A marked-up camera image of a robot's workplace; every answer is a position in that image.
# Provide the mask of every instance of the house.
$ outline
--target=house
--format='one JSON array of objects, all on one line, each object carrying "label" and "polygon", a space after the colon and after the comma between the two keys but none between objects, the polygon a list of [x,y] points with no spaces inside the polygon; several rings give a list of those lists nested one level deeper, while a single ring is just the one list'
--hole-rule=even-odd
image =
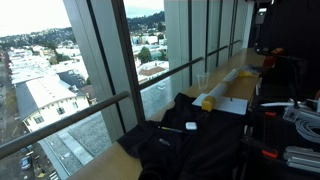
[{"label": "house", "polygon": [[16,87],[20,120],[30,132],[89,107],[86,95],[69,87],[57,75]]}]

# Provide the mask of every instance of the cable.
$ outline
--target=cable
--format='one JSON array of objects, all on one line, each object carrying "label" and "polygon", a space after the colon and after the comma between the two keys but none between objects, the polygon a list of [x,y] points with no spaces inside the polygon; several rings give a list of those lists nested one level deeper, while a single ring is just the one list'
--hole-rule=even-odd
[{"label": "cable", "polygon": [[320,134],[313,129],[320,129],[320,121],[315,119],[301,119],[295,122],[298,133],[308,141],[320,144]]}]

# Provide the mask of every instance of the desk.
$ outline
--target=desk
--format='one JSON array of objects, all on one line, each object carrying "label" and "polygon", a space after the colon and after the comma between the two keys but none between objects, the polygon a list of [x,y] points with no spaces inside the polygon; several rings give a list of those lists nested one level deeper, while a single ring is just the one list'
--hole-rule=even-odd
[{"label": "desk", "polygon": [[[233,56],[227,63],[221,65],[210,75],[209,88],[213,89],[232,69],[243,67],[246,64],[261,66],[264,57],[257,55],[253,49],[243,49]],[[254,92],[257,76],[251,78],[237,79],[226,92],[225,96],[250,100]],[[190,97],[197,97],[201,92],[198,85],[186,89],[184,94]],[[164,112],[173,107],[169,103],[163,110],[156,113],[150,119],[160,121]],[[116,142],[108,150],[93,159],[79,171],[73,174],[70,179],[138,179],[142,170],[139,159],[130,157]]]}]

